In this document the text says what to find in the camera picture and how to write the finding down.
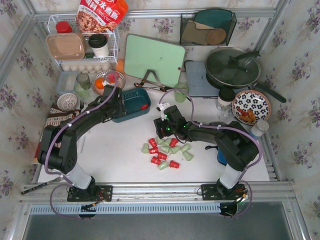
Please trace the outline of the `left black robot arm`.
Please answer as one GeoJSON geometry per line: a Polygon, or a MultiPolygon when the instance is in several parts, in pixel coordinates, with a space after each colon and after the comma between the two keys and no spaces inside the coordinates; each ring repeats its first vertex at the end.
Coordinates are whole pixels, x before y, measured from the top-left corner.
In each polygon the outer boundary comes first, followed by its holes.
{"type": "Polygon", "coordinates": [[[48,175],[60,175],[73,188],[93,196],[96,192],[94,177],[77,163],[77,141],[91,128],[105,123],[125,110],[122,89],[107,85],[103,95],[89,103],[78,116],[59,126],[44,128],[38,162],[48,175]]]}

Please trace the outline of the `teal storage basket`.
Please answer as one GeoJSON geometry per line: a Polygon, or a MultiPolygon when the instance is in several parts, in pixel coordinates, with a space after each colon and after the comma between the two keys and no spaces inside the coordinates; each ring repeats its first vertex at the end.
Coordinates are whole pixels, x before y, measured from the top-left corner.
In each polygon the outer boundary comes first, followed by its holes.
{"type": "Polygon", "coordinates": [[[151,99],[145,89],[134,88],[125,90],[122,92],[122,97],[124,100],[125,116],[113,118],[113,122],[121,123],[147,114],[150,111],[151,99]],[[145,110],[140,110],[140,107],[145,104],[148,104],[149,107],[145,110]]]}

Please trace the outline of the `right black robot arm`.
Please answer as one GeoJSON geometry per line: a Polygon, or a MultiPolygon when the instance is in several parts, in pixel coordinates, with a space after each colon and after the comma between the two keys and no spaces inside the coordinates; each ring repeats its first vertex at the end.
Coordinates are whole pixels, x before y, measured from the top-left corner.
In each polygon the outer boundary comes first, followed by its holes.
{"type": "Polygon", "coordinates": [[[237,121],[203,125],[187,121],[176,105],[159,103],[157,110],[160,118],[154,120],[154,125],[159,138],[174,135],[182,141],[205,142],[217,146],[217,156],[226,162],[225,170],[216,183],[217,191],[224,199],[235,191],[249,164],[256,157],[262,157],[258,142],[237,121]]]}

